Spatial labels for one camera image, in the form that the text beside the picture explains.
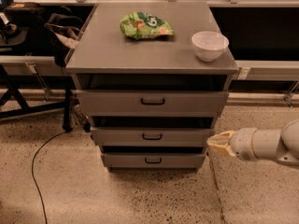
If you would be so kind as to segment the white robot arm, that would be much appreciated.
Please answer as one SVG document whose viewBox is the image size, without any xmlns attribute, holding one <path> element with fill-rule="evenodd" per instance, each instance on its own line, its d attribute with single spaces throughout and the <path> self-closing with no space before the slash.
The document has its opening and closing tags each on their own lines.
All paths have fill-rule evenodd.
<svg viewBox="0 0 299 224">
<path fill-rule="evenodd" d="M 207 139 L 209 147 L 222 156 L 242 161 L 268 160 L 299 168 L 299 120 L 281 130 L 242 128 L 215 134 Z"/>
</svg>

